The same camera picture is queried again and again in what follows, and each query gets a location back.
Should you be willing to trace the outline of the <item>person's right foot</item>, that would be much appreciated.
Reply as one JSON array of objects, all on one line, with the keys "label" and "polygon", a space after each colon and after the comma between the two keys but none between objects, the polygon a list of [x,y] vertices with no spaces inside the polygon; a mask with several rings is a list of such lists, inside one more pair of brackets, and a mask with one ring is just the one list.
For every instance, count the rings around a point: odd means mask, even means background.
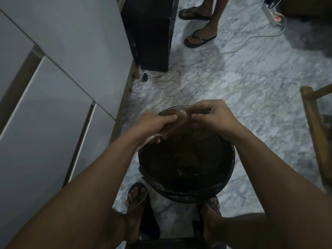
[{"label": "person's right foot", "polygon": [[213,196],[207,201],[197,204],[200,220],[202,224],[202,235],[205,242],[211,249],[227,249],[225,243],[215,238],[215,218],[221,216],[220,204],[217,196]]}]

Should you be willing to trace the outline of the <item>person's left hand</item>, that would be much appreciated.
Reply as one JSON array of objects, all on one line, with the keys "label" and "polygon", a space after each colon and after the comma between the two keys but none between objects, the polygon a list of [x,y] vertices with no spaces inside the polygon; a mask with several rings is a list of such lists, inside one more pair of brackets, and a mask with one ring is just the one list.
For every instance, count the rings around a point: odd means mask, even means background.
[{"label": "person's left hand", "polygon": [[160,122],[160,116],[154,112],[146,111],[130,127],[130,133],[138,144],[142,144],[146,138],[159,132],[164,125]]}]

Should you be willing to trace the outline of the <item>person's foot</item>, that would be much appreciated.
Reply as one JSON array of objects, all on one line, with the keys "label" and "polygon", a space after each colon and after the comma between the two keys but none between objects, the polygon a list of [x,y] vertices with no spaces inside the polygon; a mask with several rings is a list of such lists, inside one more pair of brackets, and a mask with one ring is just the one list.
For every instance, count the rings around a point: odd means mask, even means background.
[{"label": "person's foot", "polygon": [[205,242],[211,249],[227,249],[225,243],[215,238],[215,218],[221,216],[220,204],[217,196],[213,196],[207,201],[197,204],[200,220],[202,224],[202,235]]},{"label": "person's foot", "polygon": [[213,14],[208,23],[197,32],[197,36],[202,38],[210,38],[218,33],[218,24],[220,18],[227,6],[229,0],[217,0],[213,9]]},{"label": "person's foot", "polygon": [[127,195],[127,212],[124,217],[127,226],[125,241],[128,244],[136,242],[139,238],[140,224],[146,206],[146,196],[147,188],[142,183],[135,184],[135,187]]},{"label": "person's foot", "polygon": [[204,0],[198,7],[182,9],[178,17],[183,20],[210,20],[213,14],[214,0]]}]

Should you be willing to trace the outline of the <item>wooden chair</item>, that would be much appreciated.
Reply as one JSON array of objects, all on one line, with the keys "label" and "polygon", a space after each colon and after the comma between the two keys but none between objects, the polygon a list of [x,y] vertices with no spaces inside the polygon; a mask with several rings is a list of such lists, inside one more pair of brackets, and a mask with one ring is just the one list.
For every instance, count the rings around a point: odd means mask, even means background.
[{"label": "wooden chair", "polygon": [[332,125],[323,122],[317,104],[318,99],[332,94],[332,83],[316,91],[303,86],[300,93],[322,183],[332,188]]}]

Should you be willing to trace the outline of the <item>grey cabinet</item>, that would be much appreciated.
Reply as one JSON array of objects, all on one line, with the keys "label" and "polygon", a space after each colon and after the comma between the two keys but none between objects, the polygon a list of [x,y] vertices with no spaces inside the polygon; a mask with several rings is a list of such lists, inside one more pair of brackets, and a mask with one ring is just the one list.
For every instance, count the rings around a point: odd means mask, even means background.
[{"label": "grey cabinet", "polygon": [[0,249],[110,144],[132,62],[118,0],[0,0]]}]

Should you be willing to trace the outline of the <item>person's left forearm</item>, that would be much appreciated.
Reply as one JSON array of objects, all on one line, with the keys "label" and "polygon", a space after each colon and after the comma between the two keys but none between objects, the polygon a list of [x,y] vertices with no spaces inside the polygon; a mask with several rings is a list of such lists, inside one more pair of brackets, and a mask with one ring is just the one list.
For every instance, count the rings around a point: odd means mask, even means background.
[{"label": "person's left forearm", "polygon": [[131,128],[61,189],[5,249],[92,248],[105,226],[137,147],[146,137]]}]

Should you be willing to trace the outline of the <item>white power strip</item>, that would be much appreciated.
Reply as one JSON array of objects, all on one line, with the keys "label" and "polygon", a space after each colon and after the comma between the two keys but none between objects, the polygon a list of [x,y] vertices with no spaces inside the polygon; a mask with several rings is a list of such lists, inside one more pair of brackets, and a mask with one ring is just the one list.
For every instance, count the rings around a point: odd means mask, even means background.
[{"label": "white power strip", "polygon": [[268,5],[262,3],[261,9],[273,27],[280,25],[282,15],[278,13],[275,8],[268,8]]}]

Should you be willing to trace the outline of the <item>white plastic piece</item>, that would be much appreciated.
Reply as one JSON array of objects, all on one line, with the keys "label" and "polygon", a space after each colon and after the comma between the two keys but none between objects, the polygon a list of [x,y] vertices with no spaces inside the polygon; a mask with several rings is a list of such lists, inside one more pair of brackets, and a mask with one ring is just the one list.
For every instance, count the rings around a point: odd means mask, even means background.
[{"label": "white plastic piece", "polygon": [[146,140],[136,148],[135,153],[137,153],[142,147],[144,147],[146,144],[148,144],[151,140],[155,139],[155,135],[149,136],[146,138]]}]

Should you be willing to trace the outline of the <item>dark blue flip-flop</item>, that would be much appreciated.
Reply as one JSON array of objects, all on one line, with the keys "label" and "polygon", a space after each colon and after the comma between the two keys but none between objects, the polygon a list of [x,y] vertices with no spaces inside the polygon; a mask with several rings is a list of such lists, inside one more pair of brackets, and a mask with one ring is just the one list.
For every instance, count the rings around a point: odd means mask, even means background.
[{"label": "dark blue flip-flop", "polygon": [[192,222],[194,231],[199,232],[207,243],[213,244],[217,241],[216,228],[221,218],[218,198],[213,196],[209,200],[197,203],[196,207],[199,220]]},{"label": "dark blue flip-flop", "polygon": [[[135,184],[133,184],[130,187],[130,189],[128,190],[128,193],[135,187]],[[148,240],[158,240],[158,239],[160,239],[160,235],[161,235],[160,226],[155,218],[148,191],[147,191],[147,196],[146,196],[146,206],[145,206],[143,217],[142,217],[141,224],[140,224],[139,238],[141,235],[143,236],[143,238],[147,238]]]}]

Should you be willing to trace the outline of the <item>black cabinet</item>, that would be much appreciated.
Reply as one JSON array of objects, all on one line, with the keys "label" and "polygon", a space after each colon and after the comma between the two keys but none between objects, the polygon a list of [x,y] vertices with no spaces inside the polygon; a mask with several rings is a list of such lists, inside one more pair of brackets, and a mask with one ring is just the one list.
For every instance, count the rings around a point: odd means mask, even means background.
[{"label": "black cabinet", "polygon": [[121,16],[134,60],[143,70],[168,72],[179,0],[125,0]]}]

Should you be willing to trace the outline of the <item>person's right forearm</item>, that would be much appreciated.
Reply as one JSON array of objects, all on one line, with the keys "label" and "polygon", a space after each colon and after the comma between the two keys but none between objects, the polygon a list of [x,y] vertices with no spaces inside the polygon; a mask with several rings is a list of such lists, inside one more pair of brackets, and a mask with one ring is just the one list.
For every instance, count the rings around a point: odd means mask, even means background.
[{"label": "person's right forearm", "polygon": [[332,249],[332,198],[241,124],[225,131],[285,249]]}]

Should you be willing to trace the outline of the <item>person's left foot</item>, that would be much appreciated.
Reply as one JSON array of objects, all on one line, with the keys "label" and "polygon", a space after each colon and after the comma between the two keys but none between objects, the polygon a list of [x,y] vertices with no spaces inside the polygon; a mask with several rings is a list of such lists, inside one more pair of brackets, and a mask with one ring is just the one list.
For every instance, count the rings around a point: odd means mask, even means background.
[{"label": "person's left foot", "polygon": [[147,188],[142,183],[135,184],[135,187],[127,195],[127,212],[124,217],[127,226],[125,241],[128,244],[136,242],[139,238],[140,224],[146,206],[146,196]]}]

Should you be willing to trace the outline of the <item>dark wooden furniture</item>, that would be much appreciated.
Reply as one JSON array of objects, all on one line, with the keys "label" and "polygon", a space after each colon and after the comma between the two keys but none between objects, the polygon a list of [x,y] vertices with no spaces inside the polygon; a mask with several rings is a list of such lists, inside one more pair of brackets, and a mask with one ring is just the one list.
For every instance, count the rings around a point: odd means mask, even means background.
[{"label": "dark wooden furniture", "polygon": [[321,16],[332,12],[332,0],[281,0],[281,11],[287,16]]}]

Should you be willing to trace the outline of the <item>person's right hand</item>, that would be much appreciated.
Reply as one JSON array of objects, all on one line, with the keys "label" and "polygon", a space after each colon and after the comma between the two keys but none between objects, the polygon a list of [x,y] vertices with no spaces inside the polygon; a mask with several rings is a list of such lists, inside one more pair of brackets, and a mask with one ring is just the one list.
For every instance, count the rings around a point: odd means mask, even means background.
[{"label": "person's right hand", "polygon": [[246,128],[236,119],[224,100],[201,100],[192,104],[187,111],[188,116],[194,113],[209,114],[206,126],[218,133],[222,138],[233,141],[241,136]]}]

